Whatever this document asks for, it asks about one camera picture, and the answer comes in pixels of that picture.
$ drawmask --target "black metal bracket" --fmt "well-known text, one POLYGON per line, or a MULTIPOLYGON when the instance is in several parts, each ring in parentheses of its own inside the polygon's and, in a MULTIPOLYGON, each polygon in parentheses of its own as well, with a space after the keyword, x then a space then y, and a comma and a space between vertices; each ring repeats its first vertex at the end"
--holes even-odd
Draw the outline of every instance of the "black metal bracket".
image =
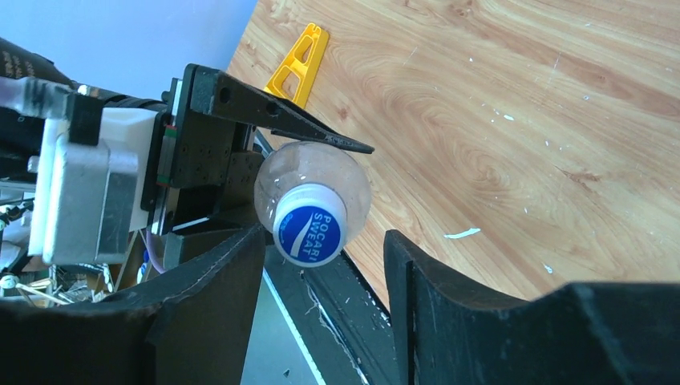
POLYGON ((680 285, 571 283, 525 302, 385 236, 401 384, 680 383, 680 285))
POLYGON ((255 225, 100 303, 46 310, 0 302, 11 347, 3 380, 238 385, 264 257, 264 229, 255 225))
POLYGON ((221 185, 227 180, 235 122, 190 108, 212 94, 214 79, 205 75, 204 68, 187 65, 180 94, 175 93, 170 101, 173 105, 179 98, 174 122, 176 145, 168 183, 173 188, 221 185))
POLYGON ((278 98, 212 68, 196 66, 191 109, 241 124, 267 128, 272 134, 330 144, 371 154, 374 148, 342 136, 295 103, 278 98))
POLYGON ((68 141, 96 147, 102 123, 104 102, 75 92, 67 96, 68 141))

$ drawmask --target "screw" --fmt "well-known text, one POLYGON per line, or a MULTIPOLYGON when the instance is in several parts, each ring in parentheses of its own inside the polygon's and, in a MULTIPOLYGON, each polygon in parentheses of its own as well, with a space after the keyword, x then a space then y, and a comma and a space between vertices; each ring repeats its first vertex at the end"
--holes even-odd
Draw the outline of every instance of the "screw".
POLYGON ((275 118, 275 117, 278 116, 278 114, 281 113, 281 108, 278 107, 278 105, 277 105, 276 103, 274 103, 274 102, 269 102, 269 103, 267 103, 267 105, 265 106, 265 111, 267 111, 267 113, 269 114, 269 116, 272 116, 272 117, 275 118))
POLYGON ((227 87, 223 87, 220 90, 220 102, 227 104, 227 103, 229 103, 231 98, 232 98, 232 92, 227 87))
POLYGON ((97 87, 88 86, 86 84, 79 85, 76 92, 78 92, 80 95, 91 96, 93 98, 99 96, 99 89, 97 87))
POLYGON ((32 174, 38 173, 38 163, 40 162, 40 156, 32 156, 28 158, 28 165, 26 170, 32 174))

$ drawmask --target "yellow plastic piece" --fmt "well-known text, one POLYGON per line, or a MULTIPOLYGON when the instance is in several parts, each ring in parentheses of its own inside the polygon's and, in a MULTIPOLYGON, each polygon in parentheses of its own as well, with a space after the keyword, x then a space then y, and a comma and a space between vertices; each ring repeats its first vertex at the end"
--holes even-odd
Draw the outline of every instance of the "yellow plastic piece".
POLYGON ((292 100, 293 103, 304 108, 310 97, 326 45, 328 45, 328 32, 311 22, 269 79, 265 91, 280 98, 292 100), (310 50, 310 53, 303 62, 302 56, 307 50, 310 50), (283 91, 283 82, 289 76, 297 76, 299 79, 292 99, 283 91))

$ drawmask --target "metal rod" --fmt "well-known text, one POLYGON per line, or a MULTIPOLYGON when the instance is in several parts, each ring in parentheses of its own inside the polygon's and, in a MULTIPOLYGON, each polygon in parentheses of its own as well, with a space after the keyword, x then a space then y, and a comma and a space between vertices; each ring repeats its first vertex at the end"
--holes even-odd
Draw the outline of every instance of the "metal rod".
POLYGON ((35 305, 35 302, 33 302, 33 300, 30 299, 30 297, 28 296, 28 294, 26 294, 26 292, 24 292, 23 290, 19 289, 18 287, 17 287, 17 291, 22 295, 23 299, 25 299, 26 302, 29 303, 29 305, 31 305, 31 306, 33 306, 33 307, 38 307, 37 305, 35 305))
POLYGON ((51 295, 49 295, 49 294, 45 294, 45 293, 43 293, 43 292, 40 291, 40 290, 36 290, 36 289, 34 289, 34 288, 30 287, 30 286, 26 286, 26 285, 24 285, 24 284, 22 284, 22 283, 18 283, 16 287, 17 287, 17 289, 25 290, 25 291, 27 291, 27 292, 29 292, 29 293, 31 293, 31 294, 39 295, 39 296, 41 296, 41 297, 43 297, 43 298, 45 298, 45 299, 49 299, 50 301, 52 301, 52 302, 54 302, 54 303, 56 303, 56 304, 59 304, 59 305, 68 305, 68 302, 66 302, 66 301, 63 301, 63 300, 61 300, 61 299, 59 299, 59 298, 57 298, 57 297, 53 297, 53 296, 51 296, 51 295))

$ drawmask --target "wire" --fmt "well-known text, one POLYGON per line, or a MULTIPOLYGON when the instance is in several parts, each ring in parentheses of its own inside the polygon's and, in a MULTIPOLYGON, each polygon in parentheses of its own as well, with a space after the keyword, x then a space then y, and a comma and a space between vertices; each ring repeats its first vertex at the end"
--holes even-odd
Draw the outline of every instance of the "wire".
POLYGON ((33 118, 63 119, 67 114, 66 85, 45 79, 0 77, 0 107, 9 108, 33 118))
POLYGON ((165 268, 163 267, 163 264, 158 260, 158 254, 156 254, 156 247, 153 244, 153 237, 151 231, 146 229, 146 237, 143 239, 144 244, 147 246, 149 261, 151 261, 153 268, 156 269, 158 274, 165 273, 165 268))
POLYGON ((40 291, 40 290, 36 290, 36 289, 34 289, 34 288, 30 287, 30 286, 24 285, 24 284, 22 284, 22 283, 17 283, 16 289, 18 289, 19 291, 22 291, 22 290, 23 290, 23 291, 27 291, 27 292, 29 292, 29 293, 31 293, 31 294, 39 295, 40 297, 43 297, 43 298, 45 298, 45 299, 48 299, 48 300, 50 300, 50 301, 52 301, 52 302, 54 302, 54 303, 56 303, 56 304, 58 304, 58 305, 68 305, 68 302, 66 302, 66 301, 63 301, 63 300, 61 300, 61 299, 59 299, 59 298, 55 298, 55 297, 53 297, 53 296, 51 296, 51 295, 49 295, 49 294, 47 294, 47 293, 43 293, 43 292, 40 291))

